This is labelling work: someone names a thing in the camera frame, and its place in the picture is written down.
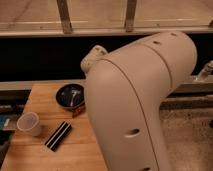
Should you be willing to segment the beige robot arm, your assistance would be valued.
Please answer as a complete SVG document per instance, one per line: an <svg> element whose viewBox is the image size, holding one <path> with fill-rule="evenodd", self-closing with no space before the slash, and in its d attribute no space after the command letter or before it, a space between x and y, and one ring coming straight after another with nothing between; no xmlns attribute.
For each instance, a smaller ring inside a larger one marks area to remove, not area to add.
<svg viewBox="0 0 213 171"><path fill-rule="evenodd" d="M169 31L83 58L84 99L108 171L172 171L159 118L162 101L189 79L195 44Z"/></svg>

